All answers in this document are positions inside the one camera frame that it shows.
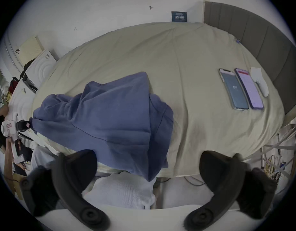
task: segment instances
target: phone screen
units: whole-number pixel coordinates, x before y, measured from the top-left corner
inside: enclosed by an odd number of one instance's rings
[[[246,95],[250,101],[252,108],[262,109],[264,107],[259,92],[250,76],[250,73],[246,70],[236,68],[236,73],[244,87]]]

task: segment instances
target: person's arm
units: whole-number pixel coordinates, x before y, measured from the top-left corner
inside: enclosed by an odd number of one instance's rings
[[[6,153],[5,153],[5,167],[4,167],[4,176],[5,180],[14,195],[14,185],[13,185],[13,175],[12,175],[12,160],[13,160],[13,154],[11,150],[11,137],[7,138],[7,147],[6,147]]]
[[[4,105],[0,108],[0,116],[6,117],[8,112],[9,112],[9,107],[7,105]]]

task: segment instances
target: blue blanket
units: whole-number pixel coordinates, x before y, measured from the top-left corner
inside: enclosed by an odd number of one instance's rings
[[[168,167],[173,111],[149,94],[144,72],[106,84],[89,82],[75,97],[51,94],[30,123],[58,144],[93,150],[99,162],[148,181]]]

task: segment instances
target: black cable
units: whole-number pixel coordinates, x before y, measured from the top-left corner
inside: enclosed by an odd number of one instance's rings
[[[196,184],[193,184],[192,182],[190,182],[186,177],[184,177],[184,179],[188,182],[188,183],[190,183],[192,186],[195,186],[195,187],[200,187],[200,186],[202,186],[202,185],[204,185],[204,184],[201,184],[201,185],[196,185]]]
[[[167,179],[167,180],[165,180],[165,181],[158,181],[158,182],[160,182],[160,183],[163,183],[163,182],[167,182],[167,181],[169,181],[171,178],[169,178],[169,179]]]
[[[9,179],[8,177],[6,177],[5,175],[3,175],[7,180],[12,180],[12,179]],[[14,181],[17,181],[19,183],[18,180],[14,180]]]
[[[190,177],[193,178],[193,179],[195,179],[195,180],[197,180],[197,181],[199,181],[200,183],[204,183],[203,181],[201,181],[201,180],[199,180],[199,179],[193,177],[192,175],[190,175]]]

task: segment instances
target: gray headboard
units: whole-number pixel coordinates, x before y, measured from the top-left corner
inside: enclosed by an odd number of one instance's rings
[[[279,92],[285,121],[296,116],[296,47],[274,25],[247,10],[205,2],[204,23],[241,39]]]

